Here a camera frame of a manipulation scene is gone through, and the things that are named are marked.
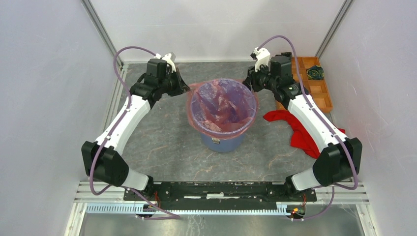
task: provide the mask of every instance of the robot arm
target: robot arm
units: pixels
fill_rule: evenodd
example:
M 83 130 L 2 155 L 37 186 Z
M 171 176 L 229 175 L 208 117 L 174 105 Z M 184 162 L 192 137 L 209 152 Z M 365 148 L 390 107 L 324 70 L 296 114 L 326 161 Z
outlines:
M 272 57 L 270 66 L 268 66 L 270 53 L 265 48 L 259 50 L 256 48 L 251 56 L 256 63 L 255 66 L 248 68 L 247 78 L 243 83 L 255 92 L 262 89 L 271 90 L 275 100 L 301 122 L 320 152 L 312 168 L 286 178 L 287 191 L 295 193 L 319 185 L 329 186 L 352 177 L 353 173 L 346 153 L 336 136 L 349 150 L 356 173 L 359 173 L 361 142 L 357 138 L 349 139 L 340 132 L 320 111 L 311 95 L 304 89 L 307 93 L 306 98 L 312 105 L 309 106 L 302 94 L 300 83 L 293 79 L 292 54 L 283 53 Z
M 157 55 L 149 60 L 146 73 L 130 89 L 132 99 L 130 107 L 127 107 L 128 99 L 126 99 L 124 106 L 104 133 L 94 143 L 86 141 L 83 144 L 81 151 L 87 176 L 90 174 L 98 148 L 107 139 L 95 165 L 94 179 L 114 186 L 144 190 L 145 193 L 147 186 L 153 184 L 152 177 L 130 169 L 121 155 L 133 130 L 162 94 L 177 96 L 190 90 L 182 80 L 179 70 L 175 68 L 174 59 L 175 56 L 169 53 L 163 58 Z M 110 137 L 111 128 L 115 126 L 124 111 L 127 111 L 126 115 Z

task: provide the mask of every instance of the blue trash can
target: blue trash can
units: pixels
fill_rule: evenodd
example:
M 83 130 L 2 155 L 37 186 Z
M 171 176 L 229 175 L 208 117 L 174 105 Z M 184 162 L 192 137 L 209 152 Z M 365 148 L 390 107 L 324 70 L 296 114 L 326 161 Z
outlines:
M 220 105 L 225 98 L 226 109 Z M 192 125 L 201 133 L 203 144 L 213 151 L 229 152 L 242 143 L 244 132 L 255 119 L 258 101 L 241 82 L 217 79 L 199 86 L 189 106 Z M 207 126 L 208 120 L 214 120 L 211 124 L 216 129 Z

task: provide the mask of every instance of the plastic bag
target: plastic bag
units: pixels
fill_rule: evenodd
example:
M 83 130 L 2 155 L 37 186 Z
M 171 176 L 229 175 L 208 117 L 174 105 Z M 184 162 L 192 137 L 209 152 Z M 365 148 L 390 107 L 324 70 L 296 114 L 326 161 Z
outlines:
M 192 84 L 190 88 L 186 104 L 188 122 L 198 131 L 230 139 L 253 123 L 258 99 L 241 81 L 215 79 Z

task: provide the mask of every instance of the white panel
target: white panel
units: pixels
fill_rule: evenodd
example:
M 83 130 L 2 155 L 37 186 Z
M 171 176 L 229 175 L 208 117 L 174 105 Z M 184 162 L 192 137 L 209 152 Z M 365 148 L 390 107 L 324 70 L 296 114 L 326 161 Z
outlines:
M 321 64 L 382 235 L 416 235 L 417 1 L 355 1 Z
M 249 54 L 276 34 L 289 37 L 299 56 L 313 56 L 343 0 L 92 0 L 117 49 L 139 45 L 177 60 L 251 60 Z M 278 39 L 272 54 L 290 51 Z M 122 53 L 126 61 L 148 60 Z
M 116 77 L 77 0 L 0 1 L 0 235 L 60 236 Z

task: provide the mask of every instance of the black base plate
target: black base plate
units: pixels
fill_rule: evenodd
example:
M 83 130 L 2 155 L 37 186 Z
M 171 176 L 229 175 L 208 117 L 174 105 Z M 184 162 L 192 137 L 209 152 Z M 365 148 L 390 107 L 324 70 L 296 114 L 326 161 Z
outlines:
M 276 202 L 303 202 L 303 194 L 307 202 L 317 201 L 313 189 L 289 196 L 284 185 L 275 182 L 156 182 L 152 187 L 152 192 L 158 193 L 161 206 L 168 210 L 276 209 Z M 142 201 L 132 191 L 125 192 L 123 199 Z

